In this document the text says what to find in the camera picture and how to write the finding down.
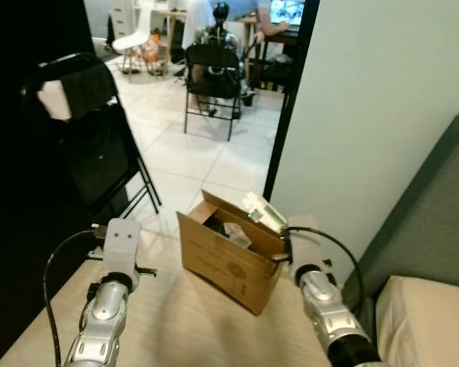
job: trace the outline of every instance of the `doorway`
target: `doorway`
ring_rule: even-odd
[[[98,0],[84,1],[89,21],[99,19],[90,15],[92,9],[87,5],[88,2],[96,4]],[[184,6],[183,2],[179,3],[177,6]],[[122,56],[106,61],[119,89],[132,133],[163,201],[158,215],[144,200],[133,210],[131,218],[138,220],[143,229],[178,237],[175,212],[191,211],[202,200],[201,190],[237,206],[242,206],[242,198],[250,190],[269,198],[318,4],[318,0],[305,2],[301,27],[291,36],[294,37],[292,47],[282,41],[284,36],[278,35],[250,54],[249,79],[256,95],[251,107],[243,107],[240,120],[234,123],[230,141],[226,141],[228,122],[207,116],[190,115],[187,134],[184,134],[186,87],[184,78],[175,76],[181,66],[163,58],[164,46],[168,45],[170,37],[170,22],[159,9],[170,10],[168,4],[164,7],[159,2],[158,9],[151,13],[151,29],[157,26],[161,30],[158,62],[161,69],[168,62],[167,75],[150,75],[140,64],[139,73],[128,76],[121,67]],[[108,14],[105,4],[102,6],[105,23]],[[139,6],[134,4],[134,12]],[[245,38],[246,26],[242,22],[229,22],[227,27],[241,39]],[[90,28],[94,36],[97,30],[106,32],[107,26],[91,24]],[[277,70],[279,61],[286,57],[291,59],[291,65],[287,65],[288,75],[281,78],[284,82],[279,82],[272,78],[271,72]],[[218,113],[228,111],[221,109]],[[128,193],[136,192],[139,184],[139,180],[134,179]]]

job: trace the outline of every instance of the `black folding chair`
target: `black folding chair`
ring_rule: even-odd
[[[37,97],[44,83],[52,80],[62,81],[67,98],[67,85],[75,92],[68,98],[72,109],[69,121],[52,119]],[[98,103],[95,108],[90,103],[93,99]],[[22,86],[21,102],[28,122],[47,142],[54,162],[64,166],[66,179],[82,198],[89,218],[94,220],[106,208],[112,212],[111,203],[138,172],[143,186],[123,208],[123,217],[145,194],[158,213],[161,201],[132,137],[116,83],[98,57],[74,54],[40,65]],[[74,115],[73,105],[82,111],[80,115]]]
[[[187,78],[187,97],[185,100],[185,124],[184,133],[187,134],[187,116],[203,115],[215,119],[229,120],[228,141],[231,138],[233,130],[233,120],[241,116],[241,99],[240,99],[240,74],[239,60],[234,52],[217,45],[193,44],[185,50],[185,59],[189,68]],[[205,73],[204,78],[195,82],[192,78],[192,69],[194,65],[203,67],[218,68],[221,70],[220,75],[211,75]],[[216,116],[214,113],[190,112],[188,110],[189,93],[199,96],[207,96],[221,99],[232,99],[232,105],[219,104],[218,102],[199,102],[207,106],[208,111],[214,106],[231,108],[231,118]]]

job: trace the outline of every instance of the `open box flap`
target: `open box flap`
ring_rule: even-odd
[[[202,196],[207,203],[212,203],[215,206],[218,206],[219,208],[226,210],[227,212],[231,212],[232,214],[238,216],[239,218],[247,219],[247,220],[249,219],[248,213],[245,210],[242,210],[238,206],[228,203],[227,201],[220,199],[219,197],[214,196],[213,194],[208,193],[207,191],[204,191],[204,190],[201,190],[201,191],[202,191]],[[272,231],[269,227],[266,227],[261,223],[253,222],[253,225],[275,236],[279,236],[278,233]]]
[[[200,224],[204,224],[204,222],[206,222],[217,209],[218,207],[216,205],[213,205],[208,201],[203,201],[193,208],[187,216]]]

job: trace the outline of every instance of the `silver robot arm segment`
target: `silver robot arm segment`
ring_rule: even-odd
[[[137,222],[109,221],[103,249],[102,280],[95,296],[83,310],[80,332],[73,341],[65,367],[116,365],[128,296],[138,287],[135,256],[140,231]]]
[[[118,281],[99,286],[83,311],[82,331],[73,341],[65,367],[113,367],[124,330],[129,290]]]
[[[288,227],[316,228],[311,216],[290,218]],[[376,347],[342,301],[321,247],[309,232],[288,232],[291,242],[290,275],[301,289],[304,312],[333,367],[386,367]]]

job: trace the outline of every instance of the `beige table surface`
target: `beige table surface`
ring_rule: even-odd
[[[63,361],[100,265],[84,262],[53,299]],[[303,313],[301,295],[285,275],[255,317],[182,268],[178,239],[143,232],[138,265],[157,268],[158,276],[141,277],[129,297],[117,366],[330,365]],[[0,367],[18,365],[54,365],[45,310],[0,361]]]

